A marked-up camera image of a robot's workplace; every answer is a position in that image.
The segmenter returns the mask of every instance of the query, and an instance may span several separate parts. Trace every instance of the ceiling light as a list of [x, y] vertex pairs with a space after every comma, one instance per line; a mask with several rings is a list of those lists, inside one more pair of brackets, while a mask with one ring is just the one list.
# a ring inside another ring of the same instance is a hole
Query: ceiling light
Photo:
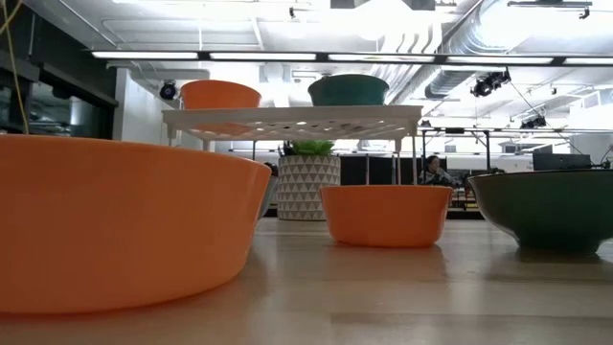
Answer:
[[115, 4], [159, 4], [159, 5], [180, 5], [193, 4], [190, 0], [113, 0]]
[[109, 59], [198, 59], [195, 52], [130, 52], [130, 51], [109, 51], [92, 52], [95, 58]]
[[484, 63], [498, 65], [522, 65], [522, 64], [550, 64], [552, 57], [448, 57], [448, 63]]
[[330, 54], [330, 61], [368, 61], [368, 62], [405, 62], [428, 63], [434, 61], [430, 56], [402, 56], [382, 54]]
[[471, 71], [471, 72], [505, 72], [503, 66], [461, 66], [461, 65], [443, 65], [441, 69], [444, 71]]
[[557, 8], [557, 9], [584, 9], [593, 6], [591, 1], [510, 1], [509, 7], [530, 7], [530, 8]]
[[213, 60], [299, 60], [314, 61], [312, 53], [211, 53]]
[[564, 64], [613, 65], [613, 57], [568, 57]]

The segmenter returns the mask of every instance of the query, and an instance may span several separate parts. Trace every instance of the person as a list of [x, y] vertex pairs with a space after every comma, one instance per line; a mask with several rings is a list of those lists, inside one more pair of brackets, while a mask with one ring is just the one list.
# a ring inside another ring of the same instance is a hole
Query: person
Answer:
[[441, 168], [441, 159], [436, 155], [431, 155], [425, 159], [426, 171], [421, 172], [421, 185], [448, 186], [455, 184], [453, 177]]

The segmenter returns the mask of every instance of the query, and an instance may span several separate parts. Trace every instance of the track light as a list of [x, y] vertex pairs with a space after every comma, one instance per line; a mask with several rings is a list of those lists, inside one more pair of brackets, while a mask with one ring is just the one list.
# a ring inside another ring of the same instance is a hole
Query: track light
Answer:
[[172, 101], [176, 98], [179, 92], [176, 89], [175, 80], [165, 80], [164, 86], [160, 89], [160, 97], [163, 100]]
[[545, 120], [545, 117], [542, 115], [538, 115], [534, 119], [530, 121], [526, 121], [525, 123], [522, 123], [519, 129], [533, 129], [533, 128], [540, 128], [540, 127], [546, 127], [546, 126], [547, 126], [547, 121]]
[[488, 73], [484, 78], [477, 79], [477, 83], [470, 90], [470, 93], [474, 97], [486, 97], [493, 91], [502, 87], [503, 84], [511, 81], [511, 74], [509, 69], [505, 72], [492, 72]]

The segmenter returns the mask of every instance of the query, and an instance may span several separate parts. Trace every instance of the green plant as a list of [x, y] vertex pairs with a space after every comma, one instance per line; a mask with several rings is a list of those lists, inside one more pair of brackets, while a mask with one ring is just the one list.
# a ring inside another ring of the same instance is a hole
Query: green plant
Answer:
[[334, 142], [331, 140], [305, 140], [305, 141], [286, 141], [283, 150], [279, 148], [279, 155], [332, 155]]

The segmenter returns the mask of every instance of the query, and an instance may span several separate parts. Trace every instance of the bowl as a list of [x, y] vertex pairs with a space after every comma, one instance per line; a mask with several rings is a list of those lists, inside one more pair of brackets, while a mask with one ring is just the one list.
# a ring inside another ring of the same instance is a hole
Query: bowl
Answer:
[[469, 178], [484, 218], [522, 248], [598, 250], [613, 237], [613, 171], [518, 172]]
[[308, 88], [315, 106], [383, 105], [390, 86], [384, 80], [364, 75], [324, 77]]
[[[188, 110], [258, 107], [261, 100], [261, 94], [251, 87], [222, 80], [188, 82], [181, 87], [181, 96]], [[196, 128], [228, 135], [241, 135], [251, 130], [249, 126], [230, 123]]]
[[270, 169], [193, 149], [0, 135], [0, 312], [150, 305], [235, 277]]
[[323, 187], [329, 232], [339, 241], [381, 247], [427, 247], [441, 236], [451, 188]]

